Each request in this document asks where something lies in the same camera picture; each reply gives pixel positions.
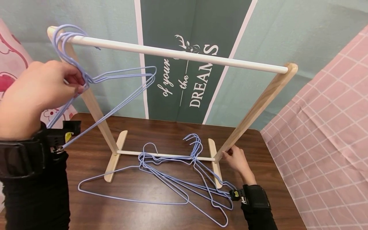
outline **blue wire hanger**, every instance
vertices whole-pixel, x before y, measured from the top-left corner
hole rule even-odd
[[[67,27],[77,29],[79,32],[63,32],[58,36],[60,30],[62,30],[64,28],[67,28]],[[79,137],[84,135],[89,130],[96,127],[102,121],[106,120],[108,117],[110,117],[116,111],[118,111],[119,109],[124,107],[127,103],[129,103],[134,98],[136,98],[145,89],[147,89],[149,86],[151,86],[153,84],[154,80],[155,80],[155,74],[157,72],[157,68],[155,66],[149,66],[149,67],[143,67],[143,68],[147,68],[147,69],[148,68],[154,68],[155,72],[153,74],[125,74],[125,75],[107,76],[109,74],[115,74],[115,73],[120,73],[120,72],[126,72],[126,71],[131,71],[131,70],[142,69],[142,68],[131,68],[131,69],[126,69],[126,70],[117,70],[117,71],[106,72],[106,73],[103,73],[103,74],[93,78],[83,69],[83,67],[77,61],[75,61],[73,58],[71,58],[65,51],[65,44],[66,44],[67,40],[71,37],[74,37],[74,36],[87,36],[87,34],[81,28],[79,28],[77,26],[74,26],[74,25],[66,24],[66,25],[59,26],[54,31],[53,38],[52,38],[52,45],[53,45],[55,51],[60,56],[60,58],[62,58],[67,63],[70,63],[70,64],[76,66],[80,70],[80,72],[82,73],[82,77],[85,81],[85,85],[84,85],[85,90],[87,90],[89,88],[90,84],[97,84],[97,83],[100,83],[100,82],[103,82],[103,81],[106,81],[106,80],[109,80],[109,79],[145,76],[146,77],[146,82],[143,85],[141,85],[138,89],[136,89],[125,100],[123,100],[119,105],[117,105],[114,109],[112,109],[105,116],[103,116],[101,119],[96,121],[95,124],[93,124],[91,127],[87,128],[85,131],[81,132],[81,134],[76,136],[71,141],[67,142],[63,146],[64,148],[66,148],[68,145],[73,143],[76,139],[78,139]],[[61,39],[63,41],[62,41],[62,45],[61,45],[61,50],[59,50],[58,49],[58,44],[61,41]],[[71,99],[66,105],[64,105],[62,107],[62,109],[56,114],[56,116],[47,125],[48,128],[51,128],[55,124],[55,122],[60,118],[60,116],[72,104],[73,101],[74,101],[74,99]],[[190,145],[193,145],[193,150],[192,150],[192,152],[189,156],[157,157],[157,156],[151,155],[151,154],[149,154],[145,151],[145,147],[147,145],[153,145],[155,147],[156,153],[158,153],[156,146],[153,143],[146,143],[143,146],[142,153],[138,156],[139,165],[128,166],[128,167],[125,167],[125,168],[122,168],[122,169],[117,169],[113,172],[101,174],[101,175],[98,175],[98,176],[94,176],[94,177],[82,180],[78,184],[78,190],[81,191],[81,192],[84,192],[84,193],[97,195],[97,196],[101,196],[101,197],[118,199],[118,200],[123,200],[123,201],[130,201],[130,202],[145,203],[145,204],[162,204],[162,205],[186,205],[186,204],[191,204],[196,209],[198,209],[201,213],[203,213],[205,216],[207,216],[209,219],[211,219],[213,222],[218,224],[220,227],[226,227],[229,220],[228,220],[228,217],[227,217],[226,213],[224,212],[224,208],[228,209],[228,210],[232,210],[233,209],[233,202],[230,199],[230,195],[229,195],[228,192],[221,191],[221,190],[216,188],[216,184],[211,179],[211,177],[215,176],[218,179],[218,181],[220,182],[220,184],[222,184],[224,186],[227,186],[229,189],[236,189],[236,188],[231,183],[229,183],[227,181],[222,181],[218,175],[216,175],[211,169],[206,167],[202,162],[200,162],[197,159],[198,155],[203,151],[203,145],[201,143],[201,139],[198,137],[197,134],[189,134],[184,138],[184,140],[186,140],[186,141],[189,141],[191,139],[194,139],[194,141],[192,143],[190,143]],[[193,165],[193,169],[200,175],[204,185],[198,185],[198,184],[190,183],[190,182],[187,182],[187,181],[184,181],[184,180],[180,180],[180,179],[172,177],[168,174],[162,173],[156,167],[151,166],[151,164],[154,165],[154,166],[158,166],[162,163],[167,163],[167,162],[171,162],[171,161],[182,162],[182,163],[184,163],[186,165],[189,165],[189,166]],[[118,172],[118,171],[124,171],[124,170],[127,170],[127,169],[134,169],[134,168],[138,168],[140,171],[152,174],[155,177],[157,177],[160,181],[162,181],[165,185],[167,185],[170,189],[172,189],[176,194],[178,194],[181,198],[183,198],[183,202],[167,203],[167,202],[152,202],[152,201],[141,201],[141,200],[136,200],[136,199],[126,199],[126,198],[121,198],[121,197],[114,197],[114,196],[108,196],[108,195],[99,194],[99,193],[95,193],[95,192],[90,192],[90,191],[87,191],[87,190],[83,190],[81,188],[81,185],[85,182],[103,177],[103,176],[111,174],[111,173],[115,173],[115,172]],[[209,187],[209,185],[207,184],[205,178],[210,181],[210,183],[212,184],[212,187],[214,187],[214,188]],[[225,224],[220,224],[218,221],[216,221],[214,218],[212,218],[209,214],[207,214],[205,211],[203,211],[198,206],[196,206],[193,202],[191,202],[189,195],[183,190],[183,188],[186,188],[187,190],[189,190],[191,192],[194,192],[195,194],[197,194],[197,195],[199,195],[199,196],[201,196],[201,197],[203,197],[207,200],[210,200],[211,205],[215,208],[220,209],[220,211],[224,215],[224,217],[226,219]],[[203,194],[199,193],[198,191],[196,191],[195,189],[204,190],[204,191],[207,192],[207,195],[203,195]],[[226,205],[223,205],[223,204],[219,203],[218,201],[215,201],[214,198],[213,198],[213,195],[217,195],[217,196],[226,198],[230,203],[230,207],[228,207]]]

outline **white horizontal rod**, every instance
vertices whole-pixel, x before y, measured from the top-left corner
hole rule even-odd
[[[138,156],[142,152],[118,150],[117,153],[118,154],[124,154],[124,155]],[[181,155],[160,154],[160,153],[147,153],[147,154],[154,155],[154,156],[157,156],[157,157],[179,157],[179,156],[181,156]],[[205,161],[215,161],[214,158],[204,158],[204,157],[201,157],[201,156],[197,157],[197,159],[198,160],[205,160]]]
[[[129,52],[134,52],[134,53],[144,53],[144,54],[150,54],[150,55],[156,55],[156,56],[162,56],[162,57],[172,57],[172,58],[178,58],[178,59],[184,59],[184,60],[200,61],[200,62],[205,62],[205,63],[218,64],[222,66],[234,66],[234,67],[239,67],[239,68],[245,68],[245,69],[251,69],[251,70],[261,70],[261,71],[274,72],[274,73],[279,73],[279,74],[285,74],[288,71],[288,68],[285,66],[274,66],[274,65],[268,65],[268,64],[251,62],[251,61],[242,61],[242,60],[229,59],[229,58],[224,58],[224,57],[216,57],[216,56],[211,56],[211,55],[162,49],[162,48],[151,47],[151,46],[142,46],[142,45],[110,41],[110,40],[99,39],[99,38],[75,36],[73,38],[68,39],[68,42],[79,44],[79,45],[96,46],[96,47],[102,47],[102,48],[107,48],[107,49],[124,50],[124,51],[129,51]]]

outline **yellow sticker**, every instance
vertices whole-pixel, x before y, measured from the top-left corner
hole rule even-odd
[[[70,140],[70,138],[71,138],[71,136],[73,136],[73,134],[74,134],[74,133],[72,133],[72,132],[67,132],[67,133],[65,134],[65,143],[66,143],[66,142],[68,142],[68,141]]]

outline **wooden clothes rack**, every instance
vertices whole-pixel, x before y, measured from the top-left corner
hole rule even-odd
[[[57,27],[50,26],[47,29],[47,34],[50,39],[52,39],[53,33]],[[257,119],[257,117],[264,111],[264,109],[270,104],[270,102],[279,94],[279,92],[284,88],[284,86],[290,81],[290,79],[296,74],[298,71],[298,66],[294,63],[286,63],[285,66],[274,66],[268,65],[263,63],[255,63],[250,61],[242,61],[242,60],[235,60],[223,57],[216,57],[216,56],[208,56],[203,54],[196,54],[196,53],[188,53],[176,50],[169,50],[169,49],[161,49],[156,47],[150,46],[142,46],[142,45],[135,45],[129,44],[124,42],[117,42],[117,41],[110,41],[98,38],[90,38],[84,36],[75,36],[73,38],[68,39],[65,45],[66,53],[72,57],[74,60],[78,61],[78,57],[73,49],[72,43],[79,44],[79,45],[86,45],[86,46],[96,46],[96,47],[103,47],[107,49],[116,49],[116,50],[124,50],[130,51],[134,53],[143,53],[143,54],[150,54],[156,56],[163,56],[163,57],[170,57],[170,58],[177,58],[177,59],[184,59],[184,60],[191,60],[191,61],[199,61],[204,63],[212,63],[212,64],[219,64],[223,66],[233,66],[239,68],[247,68],[252,70],[261,70],[267,72],[274,72],[277,75],[273,78],[270,84],[266,87],[263,91],[261,96],[257,99],[239,125],[235,128],[233,133],[229,136],[229,138],[225,141],[222,147],[217,151],[215,142],[212,139],[208,139],[209,145],[209,158],[206,157],[198,157],[198,160],[201,161],[211,161],[212,162],[212,169],[213,172],[219,176],[222,180],[221,171],[220,171],[220,164],[219,160],[222,158],[222,152],[228,151],[231,146],[233,146],[237,140],[244,134],[244,132],[249,128],[249,126]],[[58,44],[59,50],[61,50],[61,42]],[[98,105],[98,102],[92,92],[92,89],[87,89],[82,95],[82,99],[85,102],[88,110],[90,111],[93,119],[98,121],[100,118],[103,117],[103,113]],[[124,146],[125,139],[127,137],[128,131],[122,131],[118,137],[117,142],[115,142],[114,137],[111,133],[111,130],[106,121],[101,122],[98,125],[103,137],[105,138],[108,146],[110,147],[112,154],[110,161],[106,168],[106,173],[112,172],[116,169],[117,163],[119,161],[119,157],[121,154],[124,155],[139,155],[141,152],[134,152],[134,151],[123,151],[122,148]],[[152,155],[158,157],[167,157],[167,156],[178,156],[178,155],[170,155],[170,154],[157,154],[157,153],[150,153]],[[107,182],[112,182],[114,173],[110,173],[104,176],[104,179]],[[219,183],[217,178],[215,178],[216,187],[221,188],[222,185]]]

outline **green banner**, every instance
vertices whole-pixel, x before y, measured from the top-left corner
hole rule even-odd
[[[229,57],[252,0],[141,0],[145,46]],[[202,123],[224,66],[145,55],[150,119]]]

